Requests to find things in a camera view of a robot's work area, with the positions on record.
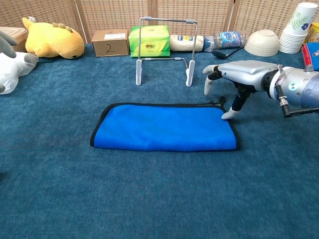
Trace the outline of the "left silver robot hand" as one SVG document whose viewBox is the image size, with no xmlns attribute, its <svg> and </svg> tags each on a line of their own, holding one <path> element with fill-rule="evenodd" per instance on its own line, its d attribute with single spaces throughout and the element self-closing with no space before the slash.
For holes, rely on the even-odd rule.
<svg viewBox="0 0 319 239">
<path fill-rule="evenodd" d="M 11 37 L 10 35 L 0 32 L 0 52 L 3 53 L 4 55 L 10 57 L 10 58 L 15 58 L 16 57 L 16 52 L 14 50 L 14 46 L 17 45 L 17 41 Z"/>
</svg>

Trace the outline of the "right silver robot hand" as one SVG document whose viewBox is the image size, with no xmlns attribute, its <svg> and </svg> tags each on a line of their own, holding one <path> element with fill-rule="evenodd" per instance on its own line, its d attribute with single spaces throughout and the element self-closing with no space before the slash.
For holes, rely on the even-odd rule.
<svg viewBox="0 0 319 239">
<path fill-rule="evenodd" d="M 207 74 L 204 94 L 209 94 L 213 82 L 217 79 L 225 78 L 234 83 L 237 95 L 229 111 L 221 117 L 223 120 L 229 120 L 241 111 L 252 93 L 268 91 L 270 82 L 278 71 L 278 65 L 275 63 L 256 60 L 208 65 L 202 70 L 203 74 Z"/>
</svg>

